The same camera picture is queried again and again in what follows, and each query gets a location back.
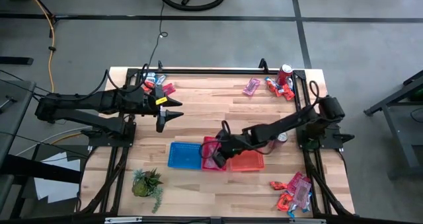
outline artificial plant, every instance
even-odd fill
[[[161,174],[157,172],[157,169],[152,171],[143,172],[142,169],[134,171],[134,183],[132,185],[132,193],[139,197],[151,196],[156,199],[156,203],[153,208],[153,213],[159,209],[161,205],[163,189],[158,187],[162,182],[159,180]]]

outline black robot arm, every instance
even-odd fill
[[[95,110],[103,114],[139,114],[157,116],[156,130],[162,132],[165,123],[183,115],[182,112],[164,111],[163,107],[181,106],[163,93],[161,85],[149,94],[142,87],[130,85],[121,89],[100,91],[91,95],[63,95],[50,93],[40,99],[35,115],[50,123],[64,119],[98,128],[110,135],[125,135],[127,122],[123,118],[101,118],[80,110]]]
[[[321,111],[320,114],[316,113],[314,109],[317,104]],[[328,95],[318,98],[314,104],[272,124],[259,124],[244,128],[241,135],[232,135],[226,125],[216,136],[220,140],[221,147],[213,154],[213,160],[219,167],[223,167],[227,159],[239,155],[243,151],[265,147],[280,133],[303,125],[306,125],[306,135],[309,139],[318,139],[319,136],[325,134],[325,129],[330,124],[340,122],[343,117],[345,114],[338,100]]]

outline plastic basket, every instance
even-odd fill
[[[214,137],[204,137],[204,142],[208,142],[208,141],[215,141],[216,138]],[[213,151],[215,151],[215,149],[220,147],[220,143],[218,142],[210,142],[207,143],[205,145],[203,145],[202,147],[202,155],[203,157],[210,157],[213,153]],[[218,171],[226,171],[226,165],[222,168],[219,168],[215,163],[213,158],[208,158],[208,159],[203,159],[202,158],[202,162],[201,162],[201,169],[202,170],[218,170]]]
[[[201,169],[200,144],[172,142],[167,166]]]
[[[232,171],[255,171],[264,169],[263,155],[256,151],[243,151],[229,160]]]

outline concrete floor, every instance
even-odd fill
[[[160,0],[43,1],[55,13],[159,15],[161,8]],[[299,0],[299,4],[303,17],[423,17],[422,0]],[[1,11],[40,12],[31,1],[7,0],[0,0]],[[166,6],[164,15],[292,17],[294,12],[291,0],[225,0],[218,8],[201,13],[184,13]],[[56,91],[87,93],[105,69],[146,63],[158,26],[158,21],[148,20],[60,21],[52,69]],[[304,29],[312,68],[324,70],[329,93],[339,99],[346,113],[342,131],[356,136],[346,144],[344,154],[356,213],[422,222],[422,180],[391,182],[387,178],[387,171],[402,165],[402,155],[383,115],[368,118],[362,111],[423,69],[423,24],[304,23]],[[165,66],[256,67],[264,57],[270,67],[290,63],[304,68],[295,22],[173,20],[164,21],[163,30],[169,36],[160,41],[153,64],[160,59]],[[0,38],[1,55],[34,58],[30,67],[2,65],[0,69],[49,89],[47,22],[0,19]],[[43,139],[79,126],[40,122],[33,116],[35,107],[33,102],[19,134]],[[11,153],[30,144],[17,139]],[[73,205],[74,201],[56,205],[36,201],[25,215],[58,215],[71,212]]]

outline vacuum hose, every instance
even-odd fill
[[[181,11],[205,11],[208,9],[212,9],[223,2],[223,0],[215,0],[214,2],[208,3],[206,5],[198,5],[198,6],[187,6],[186,4],[189,0],[182,0],[181,4],[174,3],[171,0],[163,0],[167,5],[171,6],[174,9],[178,9]]]

